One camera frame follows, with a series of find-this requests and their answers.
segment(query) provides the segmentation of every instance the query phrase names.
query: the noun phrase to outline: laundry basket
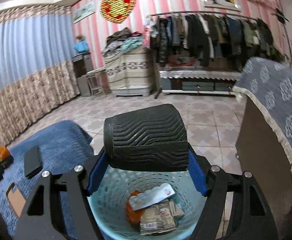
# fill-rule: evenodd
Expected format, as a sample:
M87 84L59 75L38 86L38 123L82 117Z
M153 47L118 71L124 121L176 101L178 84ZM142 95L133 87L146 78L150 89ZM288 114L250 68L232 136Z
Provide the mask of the laundry basket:
M159 236L143 236L139 228L130 225L125 212L126 201L134 190L141 192L169 183L176 194L172 197L185 215L177 222L177 229ZM108 166L99 189L88 197L95 220L106 240L174 239L189 237L200 217L206 198L195 189L188 171L146 172L124 171Z

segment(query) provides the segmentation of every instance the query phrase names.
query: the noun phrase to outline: barcode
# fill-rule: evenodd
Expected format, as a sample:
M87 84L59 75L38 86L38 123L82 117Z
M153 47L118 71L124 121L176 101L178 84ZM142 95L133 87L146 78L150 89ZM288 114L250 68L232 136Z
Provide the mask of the barcode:
M157 228L157 223L143 224L143 228Z

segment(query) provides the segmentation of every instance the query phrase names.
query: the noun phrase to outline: blue curtain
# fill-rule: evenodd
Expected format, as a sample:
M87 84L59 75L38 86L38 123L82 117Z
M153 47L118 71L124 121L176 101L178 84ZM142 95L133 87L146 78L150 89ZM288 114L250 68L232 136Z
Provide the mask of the blue curtain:
M0 90L75 55L70 14L47 14L0 23Z

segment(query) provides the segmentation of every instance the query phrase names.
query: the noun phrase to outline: tiled floor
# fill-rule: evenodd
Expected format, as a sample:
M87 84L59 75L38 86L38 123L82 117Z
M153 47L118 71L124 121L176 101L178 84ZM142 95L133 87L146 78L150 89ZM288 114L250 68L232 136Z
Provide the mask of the tiled floor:
M205 156L211 164L220 166L226 172L242 173L239 161L235 158L235 142L240 131L245 102L240 104L235 98L229 97L163 94L156 100L153 96L114 98L107 95L95 99L79 97L47 114L27 129L10 147L55 122L71 119L93 137L91 145L95 154L98 154L103 147L105 118L166 103L179 110L187 129L188 141L196 154ZM232 199L232 194L227 194L222 219L224 221L229 220ZM222 221L219 234L226 231L227 225L227 222Z

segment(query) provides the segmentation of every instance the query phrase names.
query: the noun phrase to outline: black phone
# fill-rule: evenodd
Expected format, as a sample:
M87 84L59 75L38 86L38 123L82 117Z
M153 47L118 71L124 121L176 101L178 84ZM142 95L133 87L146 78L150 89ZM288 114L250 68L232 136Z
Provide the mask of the black phone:
M27 179L31 179L42 170L42 161L38 146L31 148L24 155L24 172Z

